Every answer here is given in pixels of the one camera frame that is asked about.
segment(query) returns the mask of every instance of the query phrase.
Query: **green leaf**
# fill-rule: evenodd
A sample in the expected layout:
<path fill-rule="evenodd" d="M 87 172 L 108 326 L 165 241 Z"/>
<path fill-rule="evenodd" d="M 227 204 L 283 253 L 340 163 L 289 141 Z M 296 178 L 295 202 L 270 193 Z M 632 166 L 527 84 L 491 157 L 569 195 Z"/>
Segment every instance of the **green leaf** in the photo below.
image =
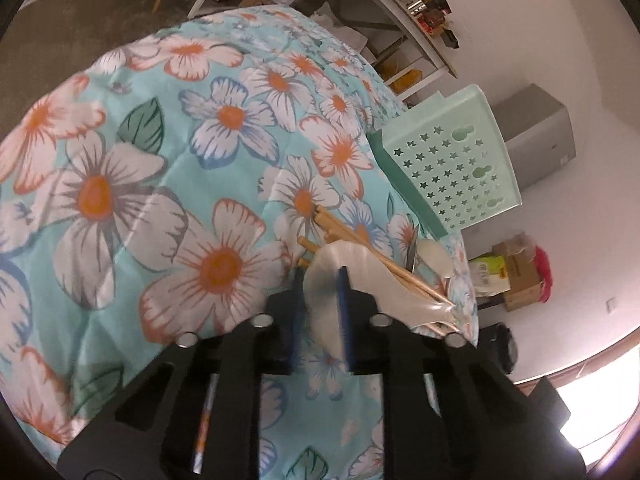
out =
<path fill-rule="evenodd" d="M 111 397 L 122 391 L 122 364 L 93 365 L 76 370 L 71 393 L 74 399 L 74 416 L 91 419 Z"/>
<path fill-rule="evenodd" d="M 389 193 L 389 198 L 386 199 L 386 216 L 391 220 L 391 217 L 396 211 L 396 205 L 394 204 L 394 198 Z"/>
<path fill-rule="evenodd" d="M 120 125 L 118 138 L 144 152 L 158 153 L 164 140 L 164 118 L 160 101 L 154 97 L 134 108 Z"/>
<path fill-rule="evenodd" d="M 285 478 L 287 480 L 322 480 L 328 472 L 329 466 L 326 460 L 310 446 L 298 457 Z"/>

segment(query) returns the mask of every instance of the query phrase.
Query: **wall outlet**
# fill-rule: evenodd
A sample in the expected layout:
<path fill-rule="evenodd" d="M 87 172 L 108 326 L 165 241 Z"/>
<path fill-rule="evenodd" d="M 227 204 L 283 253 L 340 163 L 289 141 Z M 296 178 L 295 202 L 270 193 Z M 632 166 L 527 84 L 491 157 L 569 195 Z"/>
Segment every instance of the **wall outlet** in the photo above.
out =
<path fill-rule="evenodd" d="M 618 298 L 613 297 L 607 300 L 607 313 L 612 314 L 618 308 Z"/>

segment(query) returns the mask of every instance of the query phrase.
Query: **floral tablecloth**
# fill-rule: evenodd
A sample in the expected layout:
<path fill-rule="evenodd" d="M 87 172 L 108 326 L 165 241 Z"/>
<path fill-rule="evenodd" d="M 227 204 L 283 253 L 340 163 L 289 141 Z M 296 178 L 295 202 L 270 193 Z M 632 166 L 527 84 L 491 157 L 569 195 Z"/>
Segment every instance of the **floral tablecloth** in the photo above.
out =
<path fill-rule="evenodd" d="M 402 113 L 375 71 L 285 7 L 123 46 L 39 100 L 0 145 L 0 390 L 55 463 L 179 333 L 231 330 L 287 285 L 324 205 L 403 262 L 414 219 L 366 133 Z M 462 238 L 443 243 L 469 339 Z M 381 472 L 380 379 L 306 335 L 262 386 L 265 478 Z"/>

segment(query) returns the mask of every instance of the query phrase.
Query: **red object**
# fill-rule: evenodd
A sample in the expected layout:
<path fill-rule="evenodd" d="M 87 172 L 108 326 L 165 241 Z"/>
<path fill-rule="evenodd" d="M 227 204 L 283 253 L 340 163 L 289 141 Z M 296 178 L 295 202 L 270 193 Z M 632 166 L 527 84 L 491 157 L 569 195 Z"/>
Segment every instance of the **red object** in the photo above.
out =
<path fill-rule="evenodd" d="M 536 245 L 536 256 L 533 264 L 543 280 L 542 291 L 540 292 L 540 301 L 546 303 L 551 297 L 551 287 L 554 284 L 554 278 L 551 275 L 551 264 L 549 264 L 549 256 L 546 251 Z"/>

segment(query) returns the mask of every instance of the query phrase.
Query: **silver screw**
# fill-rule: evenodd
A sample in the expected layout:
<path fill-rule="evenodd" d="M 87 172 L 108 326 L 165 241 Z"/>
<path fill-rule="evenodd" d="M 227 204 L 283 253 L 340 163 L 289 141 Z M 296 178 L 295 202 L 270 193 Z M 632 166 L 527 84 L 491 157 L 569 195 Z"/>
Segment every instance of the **silver screw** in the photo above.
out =
<path fill-rule="evenodd" d="M 389 326 L 392 320 L 387 314 L 374 314 L 369 318 L 369 322 L 371 326 L 381 328 L 383 326 Z"/>
<path fill-rule="evenodd" d="M 185 332 L 180 334 L 175 342 L 180 348 L 189 348 L 198 342 L 198 335 L 193 332 Z"/>
<path fill-rule="evenodd" d="M 452 332 L 444 338 L 444 342 L 447 346 L 451 346 L 452 348 L 462 348 L 466 345 L 466 339 L 463 335 L 460 335 L 457 332 Z"/>
<path fill-rule="evenodd" d="M 269 314 L 258 314 L 251 320 L 251 324 L 256 328 L 267 328 L 273 324 L 273 317 Z"/>

